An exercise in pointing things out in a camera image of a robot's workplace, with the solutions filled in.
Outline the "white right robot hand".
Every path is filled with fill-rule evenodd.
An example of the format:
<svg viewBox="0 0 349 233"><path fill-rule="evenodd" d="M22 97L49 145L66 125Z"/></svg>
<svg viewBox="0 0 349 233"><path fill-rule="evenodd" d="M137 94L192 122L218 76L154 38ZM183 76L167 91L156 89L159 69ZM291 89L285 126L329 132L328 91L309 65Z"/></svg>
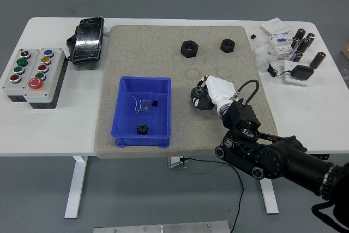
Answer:
<svg viewBox="0 0 349 233"><path fill-rule="evenodd" d="M232 104L235 92L233 83L213 75L205 75L191 90L190 96L195 108L216 108L217 113L222 113Z"/></svg>

